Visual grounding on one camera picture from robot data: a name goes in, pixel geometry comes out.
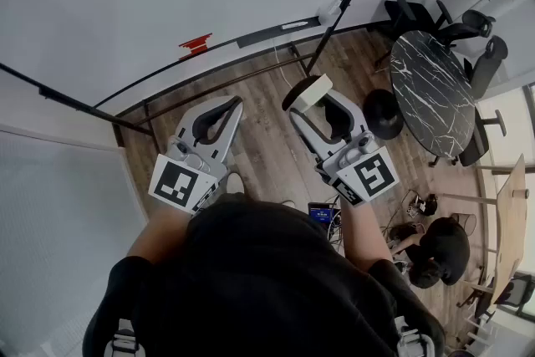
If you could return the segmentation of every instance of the office chair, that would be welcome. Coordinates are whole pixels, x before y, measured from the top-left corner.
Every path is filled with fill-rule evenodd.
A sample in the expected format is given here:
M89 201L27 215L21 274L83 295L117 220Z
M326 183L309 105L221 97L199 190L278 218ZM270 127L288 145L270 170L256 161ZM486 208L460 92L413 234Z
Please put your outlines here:
M496 118L482 119L476 109L474 132L470 141L468 142L468 146L455 160L451 162L452 165L455 165L458 159L462 166L471 166L488 152L489 144L487 131L485 130L487 125L500 125L502 135L504 137L507 135L507 129L505 127L505 123L503 122L500 110L494 111L496 113Z
M475 357L474 354L466 351L465 349L456 349L448 357Z
M531 275L515 276L509 282L504 293L500 295L496 303L498 305L509 305L510 307L520 308L532 298L534 290L535 282L533 282Z
M436 20L425 9L425 6L421 3L407 2L406 0L387 0L385 2L386 12L390 16L392 30L386 32L382 30L388 38L396 40L403 33L411 30L420 30L427 32L437 37L442 43L449 45L454 40L461 38L474 38L476 36L488 37L492 30L492 23L496 20L492 17L479 13L478 11L466 11L462 15L462 23L453 23L450 13L446 6L440 0L436 1L441 15ZM454 27L441 29L444 22ZM377 67L386 57L390 55L390 51L375 61Z
M485 52L477 59L474 67L470 61L464 60L465 74L474 99L480 99L485 94L492 78L508 54L509 50L505 41L498 36L492 36L485 47Z

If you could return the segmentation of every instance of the wooden floor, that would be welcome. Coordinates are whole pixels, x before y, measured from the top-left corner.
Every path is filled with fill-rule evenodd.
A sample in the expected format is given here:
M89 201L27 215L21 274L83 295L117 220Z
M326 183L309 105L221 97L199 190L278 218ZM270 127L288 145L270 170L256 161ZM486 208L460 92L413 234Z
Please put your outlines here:
M298 49L301 54L305 54L311 52L316 44L317 41L300 44ZM373 73L374 61L386 52L387 45L388 42L378 33L368 33L366 30L333 36L313 73L327 74L336 90L361 106L372 89L390 88L387 73ZM280 61L284 61L290 59L291 54L283 50L278 53L278 57ZM266 54L224 69L158 99L150 105L150 111L155 112L177 100L275 62L274 54ZM286 66L284 74L292 85L304 76L298 64ZM167 139L174 134L180 118L194 104L218 95L239 95L245 104L244 115L228 156L230 169L240 173L246 188L254 198L264 201L293 200L298 209L305 212L310 201L326 201L335 195L335 192L324 185L313 171L313 157L280 107L288 90L289 87L278 69L260 74L160 116L153 121L157 140L160 147L165 148ZM138 109L125 118L138 120L142 117L143 109ZM155 200L147 195L147 189L155 163L155 149L149 137L127 129L122 129L122 132L135 183L150 215L155 209ZM380 225L385 226L388 223L409 189L416 190L423 197L433 191L479 195L476 174L472 168L449 166L445 161L441 161L435 169L427 167L427 162L432 159L431 154L425 152L406 127L398 137L386 141L385 144L400 176L400 184L373 201ZM396 215L392 224L409 220L404 211ZM443 199L439 201L439 209L434 217L418 221L428 225L435 218L449 216L453 212L477 215L477 228L470 236L471 260L465 275L466 279L475 279L478 276L476 267L483 262L481 208L472 202ZM459 283L446 287L442 282L427 290L413 289L445 327L447 343L455 347L455 337L459 335L464 338L468 330L463 319L470 313L459 310L456 303L467 296L470 289Z

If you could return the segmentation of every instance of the round table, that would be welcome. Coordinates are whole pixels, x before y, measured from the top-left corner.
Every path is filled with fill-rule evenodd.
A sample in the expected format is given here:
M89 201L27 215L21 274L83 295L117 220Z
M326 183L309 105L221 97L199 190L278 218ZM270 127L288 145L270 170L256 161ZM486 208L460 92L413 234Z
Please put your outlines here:
M456 56L426 32L395 42L390 56L395 98L410 132L430 153L452 158L474 130L471 87Z

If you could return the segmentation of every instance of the red clip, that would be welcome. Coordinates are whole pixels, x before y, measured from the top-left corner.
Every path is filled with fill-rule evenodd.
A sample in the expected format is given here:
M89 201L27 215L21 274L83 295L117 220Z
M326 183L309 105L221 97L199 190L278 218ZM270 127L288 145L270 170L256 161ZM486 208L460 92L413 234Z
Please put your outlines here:
M212 36L212 33L205 34L204 36L200 36L199 38L192 39L188 42L181 43L180 47L182 48L188 48L191 50L191 52L188 55L185 55L184 57L181 57L180 59L186 59L187 57L191 57L193 54L198 54L203 51L207 50L206 46L206 40Z

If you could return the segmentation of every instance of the desk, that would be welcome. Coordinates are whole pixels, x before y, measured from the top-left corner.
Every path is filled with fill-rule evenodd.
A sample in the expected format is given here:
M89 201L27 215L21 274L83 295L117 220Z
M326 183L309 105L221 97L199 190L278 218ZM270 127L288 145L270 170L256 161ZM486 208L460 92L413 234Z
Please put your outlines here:
M466 285L492 294L491 302L496 302L509 280L517 271L524 255L524 239L526 237L527 198L524 155L520 156L507 181L498 192L497 198L480 198L437 193L438 197L455 198L464 201L475 201L483 204L496 205L497 213L497 259L495 281L491 288L477 284Z
M430 34L403 34L390 57L394 95L412 135L430 153L452 158L474 130L471 87L456 56Z

